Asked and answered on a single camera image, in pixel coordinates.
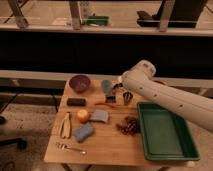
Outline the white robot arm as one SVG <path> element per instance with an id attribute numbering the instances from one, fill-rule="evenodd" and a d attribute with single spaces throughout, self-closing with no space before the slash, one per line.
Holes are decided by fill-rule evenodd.
<path id="1" fill-rule="evenodd" d="M 155 73 L 156 68 L 151 62 L 141 60 L 123 72 L 118 81 L 125 89 L 213 132 L 213 100 L 154 82 Z"/>

